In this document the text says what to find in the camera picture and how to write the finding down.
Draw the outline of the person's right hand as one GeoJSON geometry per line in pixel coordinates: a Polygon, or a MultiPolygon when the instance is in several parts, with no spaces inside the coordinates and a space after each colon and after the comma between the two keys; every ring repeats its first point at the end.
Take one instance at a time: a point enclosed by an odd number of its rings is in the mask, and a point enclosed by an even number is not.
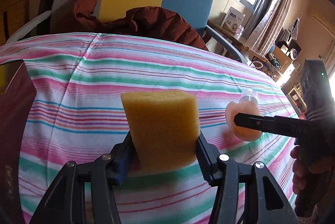
{"type": "Polygon", "coordinates": [[[326,171],[330,171],[334,167],[334,157],[323,157],[313,162],[309,167],[306,167],[299,160],[300,147],[295,146],[290,153],[290,156],[295,160],[292,171],[294,173],[292,183],[292,190],[294,194],[299,194],[307,185],[306,176],[308,173],[311,174],[322,174],[326,171]]]}

